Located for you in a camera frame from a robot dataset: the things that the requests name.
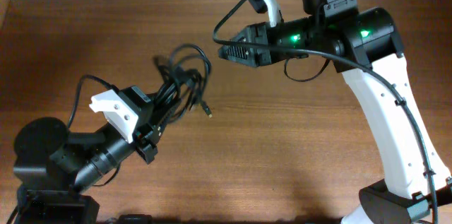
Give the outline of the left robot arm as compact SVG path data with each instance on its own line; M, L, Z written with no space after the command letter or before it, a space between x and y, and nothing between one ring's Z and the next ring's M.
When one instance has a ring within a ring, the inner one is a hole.
M160 127L133 132L132 141L111 125L76 133L60 119L43 117L24 126L14 141L14 175L21 181L9 223L95 223L100 205L84 191L97 186L132 153L151 163Z

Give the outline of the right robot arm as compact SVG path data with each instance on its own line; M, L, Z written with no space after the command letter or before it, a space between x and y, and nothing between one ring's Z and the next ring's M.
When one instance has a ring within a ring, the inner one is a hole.
M260 67L311 55L333 64L367 119L384 178L359 191L359 206L343 223L424 223L451 203L451 171L426 130L408 79L404 46L383 8L357 0L302 0L306 18L284 21L276 0L244 0L266 22L221 40L219 56Z

